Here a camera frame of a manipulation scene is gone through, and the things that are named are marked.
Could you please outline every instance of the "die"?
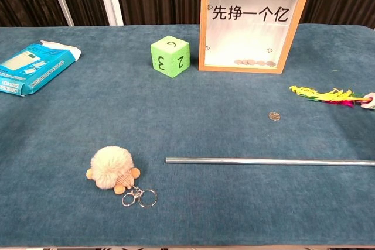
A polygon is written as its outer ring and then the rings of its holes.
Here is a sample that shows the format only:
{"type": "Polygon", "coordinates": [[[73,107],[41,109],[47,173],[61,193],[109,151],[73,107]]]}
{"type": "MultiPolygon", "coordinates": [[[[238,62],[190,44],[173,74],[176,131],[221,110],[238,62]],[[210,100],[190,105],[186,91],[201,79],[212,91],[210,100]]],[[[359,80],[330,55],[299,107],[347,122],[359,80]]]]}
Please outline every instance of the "die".
{"type": "Polygon", "coordinates": [[[152,65],[169,77],[176,77],[190,66],[189,43],[166,36],[151,44],[152,65]]]}

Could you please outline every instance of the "wooden picture frame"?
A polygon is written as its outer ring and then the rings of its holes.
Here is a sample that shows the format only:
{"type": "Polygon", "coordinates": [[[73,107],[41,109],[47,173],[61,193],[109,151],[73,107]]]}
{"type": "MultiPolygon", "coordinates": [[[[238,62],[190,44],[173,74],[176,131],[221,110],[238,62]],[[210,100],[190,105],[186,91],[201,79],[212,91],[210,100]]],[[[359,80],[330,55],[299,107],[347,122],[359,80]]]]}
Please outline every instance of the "wooden picture frame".
{"type": "Polygon", "coordinates": [[[199,70],[282,73],[305,2],[201,0],[199,70]]]}

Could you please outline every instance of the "number 3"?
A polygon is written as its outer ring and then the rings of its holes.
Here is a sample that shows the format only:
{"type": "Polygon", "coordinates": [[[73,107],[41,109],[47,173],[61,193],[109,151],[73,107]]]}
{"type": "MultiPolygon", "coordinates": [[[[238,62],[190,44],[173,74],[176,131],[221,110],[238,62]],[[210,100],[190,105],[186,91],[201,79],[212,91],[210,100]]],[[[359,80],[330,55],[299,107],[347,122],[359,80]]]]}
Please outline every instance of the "number 3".
{"type": "Polygon", "coordinates": [[[164,70],[164,69],[162,68],[162,66],[164,66],[164,64],[160,61],[160,59],[163,59],[163,60],[164,60],[164,58],[163,58],[162,56],[159,56],[159,57],[158,57],[159,69],[164,70]]]}
{"type": "Polygon", "coordinates": [[[182,59],[183,59],[183,56],[181,56],[180,58],[177,59],[177,60],[179,60],[178,67],[179,67],[180,69],[182,68],[182,59]]]}

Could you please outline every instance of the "silver coin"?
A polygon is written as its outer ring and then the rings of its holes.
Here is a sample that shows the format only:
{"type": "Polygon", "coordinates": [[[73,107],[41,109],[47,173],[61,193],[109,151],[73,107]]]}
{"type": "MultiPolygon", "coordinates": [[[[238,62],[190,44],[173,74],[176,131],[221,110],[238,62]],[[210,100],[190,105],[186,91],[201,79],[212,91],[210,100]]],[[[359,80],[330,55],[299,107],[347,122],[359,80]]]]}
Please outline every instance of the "silver coin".
{"type": "Polygon", "coordinates": [[[270,118],[270,120],[273,120],[273,121],[279,121],[280,120],[280,114],[277,113],[277,112],[274,112],[274,111],[271,111],[268,114],[268,117],[270,118]]]}

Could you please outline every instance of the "key ring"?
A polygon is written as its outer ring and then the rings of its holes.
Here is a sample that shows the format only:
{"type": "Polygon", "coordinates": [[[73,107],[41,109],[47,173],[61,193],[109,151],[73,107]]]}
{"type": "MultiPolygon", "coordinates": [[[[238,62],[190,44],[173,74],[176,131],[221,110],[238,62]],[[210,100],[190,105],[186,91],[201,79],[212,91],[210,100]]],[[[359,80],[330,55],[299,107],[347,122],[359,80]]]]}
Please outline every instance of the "key ring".
{"type": "Polygon", "coordinates": [[[143,208],[147,208],[147,207],[151,207],[151,206],[154,206],[155,203],[158,201],[158,195],[156,194],[156,192],[154,190],[150,190],[150,189],[147,189],[147,190],[141,190],[139,187],[135,187],[133,186],[133,188],[135,189],[135,192],[132,190],[130,193],[127,193],[126,195],[123,196],[121,202],[123,204],[123,206],[125,207],[129,207],[129,206],[132,206],[136,200],[138,200],[138,203],[141,207],[143,208]],[[154,201],[151,203],[151,204],[144,204],[142,201],[141,201],[141,197],[144,195],[144,193],[146,192],[150,192],[150,193],[153,193],[154,196],[155,196],[155,199],[154,201]],[[131,203],[125,203],[125,198],[126,196],[133,196],[133,201],[131,203]]]}

